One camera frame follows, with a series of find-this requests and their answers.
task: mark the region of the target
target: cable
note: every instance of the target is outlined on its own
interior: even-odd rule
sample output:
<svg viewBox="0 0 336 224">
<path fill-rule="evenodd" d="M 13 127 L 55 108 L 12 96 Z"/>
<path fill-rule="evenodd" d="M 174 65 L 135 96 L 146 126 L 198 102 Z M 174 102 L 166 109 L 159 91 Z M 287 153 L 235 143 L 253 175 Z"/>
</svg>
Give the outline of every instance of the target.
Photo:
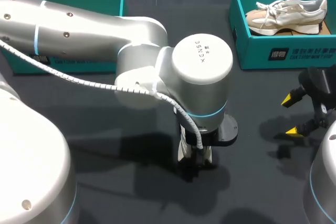
<svg viewBox="0 0 336 224">
<path fill-rule="evenodd" d="M 98 89 L 107 89 L 107 90 L 112 90 L 112 91 L 121 91 L 121 92 L 127 92 L 127 93 L 151 95 L 151 96 L 156 97 L 158 99 L 164 100 L 167 103 L 170 103 L 171 105 L 173 105 L 177 109 L 177 111 L 180 112 L 180 114 L 187 120 L 188 124 L 192 127 L 194 133 L 196 134 L 196 139 L 197 139 L 196 146 L 197 146 L 197 148 L 201 149 L 201 150 L 203 149 L 202 136 L 201 136 L 201 133 L 200 133 L 197 125 L 195 124 L 193 119 L 185 112 L 185 110 L 174 99 L 168 97 L 167 95 L 162 94 L 162 93 L 158 93 L 158 92 L 150 92 L 148 90 L 119 87 L 119 86 L 110 85 L 110 84 L 103 84 L 103 83 L 97 83 L 97 82 L 85 81 L 85 80 L 82 80 L 82 79 L 78 79 L 76 77 L 69 76 L 65 73 L 62 73 L 62 72 L 60 72 L 56 69 L 48 67 L 48 66 L 32 59 L 31 57 L 26 56 L 25 54 L 16 50 L 14 47 L 8 45 L 7 43 L 3 42 L 2 40 L 0 40 L 0 46 L 2 48 L 4 48 L 5 50 L 7 50 L 8 52 L 14 54 L 15 56 L 23 59 L 24 61 L 29 62 L 30 64 L 34 65 L 35 67 L 37 67 L 39 69 L 42 69 L 42 70 L 44 70 L 48 73 L 51 73 L 54 76 L 60 77 L 64 80 L 66 80 L 66 81 L 70 81 L 70 82 L 75 83 L 75 84 L 80 84 L 80 85 L 83 85 L 83 86 L 88 86 L 88 87 L 98 88 Z"/>
</svg>

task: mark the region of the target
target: robotic arm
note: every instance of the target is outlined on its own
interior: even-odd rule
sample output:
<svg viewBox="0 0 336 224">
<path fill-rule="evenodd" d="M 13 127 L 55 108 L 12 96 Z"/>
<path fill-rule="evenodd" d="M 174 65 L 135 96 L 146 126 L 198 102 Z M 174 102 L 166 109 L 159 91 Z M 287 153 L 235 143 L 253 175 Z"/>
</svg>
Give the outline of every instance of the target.
<svg viewBox="0 0 336 224">
<path fill-rule="evenodd" d="M 179 161 L 196 153 L 198 165 L 211 163 L 211 146 L 236 139 L 237 123 L 225 114 L 233 56 L 220 38 L 191 35 L 172 48 L 163 25 L 151 18 L 114 17 L 42 0 L 0 0 L 0 10 L 0 45 L 36 67 L 113 90 L 133 109 L 151 108 L 158 100 L 174 105 L 181 129 Z M 117 62 L 115 85 L 71 77 L 21 52 Z"/>
</svg>

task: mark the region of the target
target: teal box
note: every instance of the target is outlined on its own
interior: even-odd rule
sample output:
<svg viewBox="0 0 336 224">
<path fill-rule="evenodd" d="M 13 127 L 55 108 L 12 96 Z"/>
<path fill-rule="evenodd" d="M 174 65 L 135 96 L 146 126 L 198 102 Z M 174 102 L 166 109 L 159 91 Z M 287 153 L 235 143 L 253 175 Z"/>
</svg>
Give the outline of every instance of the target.
<svg viewBox="0 0 336 224">
<path fill-rule="evenodd" d="M 336 63 L 336 0 L 328 1 L 324 20 L 330 35 L 252 36 L 245 13 L 256 2 L 276 0 L 231 0 L 229 21 L 242 69 L 329 67 Z M 274 60 L 272 55 L 281 57 Z"/>
<path fill-rule="evenodd" d="M 90 10 L 96 13 L 102 13 L 112 16 L 126 15 L 127 8 L 125 0 L 46 0 L 58 4 L 69 5 L 76 8 Z M 9 65 L 15 74 L 36 74 L 45 73 L 44 71 L 26 63 L 20 58 L 2 50 Z M 40 56 L 35 59 L 46 60 L 46 57 Z M 49 66 L 62 72 L 67 73 L 97 73 L 97 72 L 115 72 L 116 63 L 113 62 L 90 62 L 90 61 L 74 61 L 61 60 L 55 57 L 49 57 Z"/>
</svg>

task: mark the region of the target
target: blue accent ring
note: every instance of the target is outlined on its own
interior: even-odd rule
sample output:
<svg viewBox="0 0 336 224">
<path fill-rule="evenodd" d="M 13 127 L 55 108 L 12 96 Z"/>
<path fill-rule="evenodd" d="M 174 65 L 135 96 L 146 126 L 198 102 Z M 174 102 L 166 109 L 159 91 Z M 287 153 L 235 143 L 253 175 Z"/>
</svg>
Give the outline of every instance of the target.
<svg viewBox="0 0 336 224">
<path fill-rule="evenodd" d="M 314 164 L 314 162 L 312 163 L 312 165 L 311 165 L 311 167 L 310 167 L 310 174 L 309 174 L 309 180 L 310 180 L 310 188 L 311 188 L 311 192 L 313 193 L 313 196 L 314 196 L 314 199 L 315 199 L 317 205 L 318 205 L 319 208 L 322 210 L 322 212 L 325 214 L 325 216 L 327 216 L 328 219 L 329 219 L 333 224 L 336 224 L 336 221 L 334 221 L 334 220 L 327 214 L 327 212 L 322 208 L 321 204 L 320 204 L 319 201 L 317 200 L 317 197 L 316 197 L 316 195 L 315 195 L 315 193 L 314 193 L 313 184 L 312 184 L 312 182 L 311 182 L 311 171 L 312 171 L 312 169 L 313 169 L 313 164 Z"/>
<path fill-rule="evenodd" d="M 34 35 L 34 52 L 35 52 L 35 55 L 38 55 L 37 44 L 38 44 L 38 25 L 35 26 L 35 35 Z"/>
<path fill-rule="evenodd" d="M 209 118 L 211 116 L 214 116 L 214 115 L 218 114 L 220 111 L 222 111 L 225 108 L 226 103 L 227 103 L 227 101 L 225 102 L 225 104 L 223 105 L 223 107 L 221 107 L 218 111 L 216 111 L 215 113 L 209 114 L 209 115 L 194 115 L 194 114 L 190 114 L 190 113 L 187 113 L 187 114 L 189 116 L 194 117 L 194 118 Z"/>
<path fill-rule="evenodd" d="M 61 224 L 65 224 L 66 220 L 68 219 L 68 217 L 70 216 L 71 212 L 72 212 L 72 209 L 75 205 L 75 202 L 76 202 L 76 196 L 77 196 L 77 183 L 76 183 L 76 191 L 75 191 L 75 196 L 73 198 L 73 202 L 72 202 L 72 205 L 70 207 L 70 210 L 68 212 L 68 214 L 65 216 L 64 220 L 61 222 Z"/>
</svg>

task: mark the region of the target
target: robot end effector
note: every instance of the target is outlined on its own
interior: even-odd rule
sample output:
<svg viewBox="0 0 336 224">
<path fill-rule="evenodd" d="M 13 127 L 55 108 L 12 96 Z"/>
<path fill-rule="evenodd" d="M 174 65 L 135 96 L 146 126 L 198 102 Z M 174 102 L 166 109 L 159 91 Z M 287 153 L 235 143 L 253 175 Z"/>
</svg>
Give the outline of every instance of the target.
<svg viewBox="0 0 336 224">
<path fill-rule="evenodd" d="M 204 135 L 222 127 L 233 57 L 220 38 L 192 35 L 171 48 L 164 27 L 151 18 L 114 17 L 42 0 L 0 0 L 0 9 L 5 12 L 0 37 L 14 48 L 30 55 L 116 61 L 116 85 L 173 97 Z M 128 93 L 117 97 L 135 109 L 157 103 Z M 233 130 L 226 132 L 236 136 L 235 121 L 228 123 Z"/>
<path fill-rule="evenodd" d="M 308 68 L 300 73 L 299 83 L 300 87 L 291 90 L 282 105 L 288 108 L 308 95 L 313 103 L 314 117 L 286 132 L 294 137 L 308 136 L 319 127 L 329 126 L 329 116 L 336 108 L 336 65 L 326 69 Z"/>
</svg>

